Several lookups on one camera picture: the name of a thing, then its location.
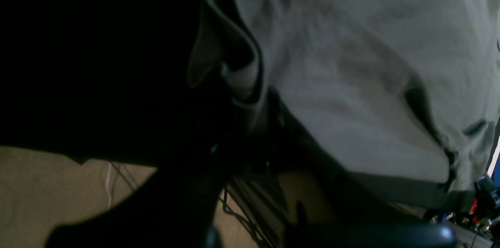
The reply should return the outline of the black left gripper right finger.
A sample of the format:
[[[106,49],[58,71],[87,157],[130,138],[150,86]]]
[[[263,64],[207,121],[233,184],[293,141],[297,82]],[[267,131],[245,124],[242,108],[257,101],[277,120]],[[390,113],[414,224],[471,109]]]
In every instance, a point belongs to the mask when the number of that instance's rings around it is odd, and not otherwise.
[[[361,185],[326,153],[270,88],[270,171],[286,197],[285,248],[455,248],[446,224],[405,214]]]

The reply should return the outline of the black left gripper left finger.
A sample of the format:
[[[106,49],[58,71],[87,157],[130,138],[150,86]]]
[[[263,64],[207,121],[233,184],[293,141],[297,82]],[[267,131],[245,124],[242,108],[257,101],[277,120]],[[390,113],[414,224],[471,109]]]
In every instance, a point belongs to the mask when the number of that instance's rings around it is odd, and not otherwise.
[[[238,125],[179,127],[147,143],[157,171],[97,217],[53,230],[47,248],[220,248],[218,198],[243,169],[248,131]]]

